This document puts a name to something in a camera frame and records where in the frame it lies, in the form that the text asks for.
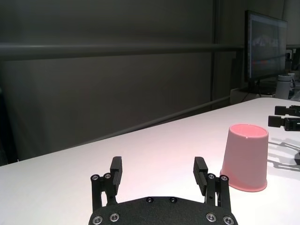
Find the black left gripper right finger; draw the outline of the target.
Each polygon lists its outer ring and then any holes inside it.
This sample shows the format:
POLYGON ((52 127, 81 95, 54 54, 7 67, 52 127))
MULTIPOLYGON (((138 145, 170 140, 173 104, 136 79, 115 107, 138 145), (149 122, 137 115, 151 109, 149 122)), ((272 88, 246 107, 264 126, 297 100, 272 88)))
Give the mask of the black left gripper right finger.
POLYGON ((203 157, 195 157, 193 173, 204 203, 211 206, 230 208, 229 177, 221 174, 219 177, 208 173, 208 167, 203 157))

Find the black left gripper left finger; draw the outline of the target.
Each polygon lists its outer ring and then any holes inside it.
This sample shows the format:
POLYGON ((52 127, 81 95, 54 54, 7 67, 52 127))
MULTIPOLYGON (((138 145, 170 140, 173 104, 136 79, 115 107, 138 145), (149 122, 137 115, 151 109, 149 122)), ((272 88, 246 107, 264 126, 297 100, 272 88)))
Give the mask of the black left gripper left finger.
POLYGON ((121 156, 113 157, 110 171, 105 173, 102 177, 98 174, 91 176, 92 189, 92 211, 103 207, 101 194, 105 192, 107 205, 117 204, 116 195, 122 177, 122 158, 121 156))

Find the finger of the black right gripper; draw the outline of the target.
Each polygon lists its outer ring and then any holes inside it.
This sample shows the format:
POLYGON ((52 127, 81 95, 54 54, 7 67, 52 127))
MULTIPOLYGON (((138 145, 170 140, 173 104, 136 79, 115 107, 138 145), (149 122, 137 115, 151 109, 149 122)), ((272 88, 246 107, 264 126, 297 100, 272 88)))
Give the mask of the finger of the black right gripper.
POLYGON ((300 116, 300 107, 298 105, 292 105, 290 107, 286 106, 275 106, 275 115, 290 115, 290 116, 300 116))
POLYGON ((285 131, 300 131, 300 119, 280 116, 269 116, 268 126, 280 128, 283 127, 285 131))

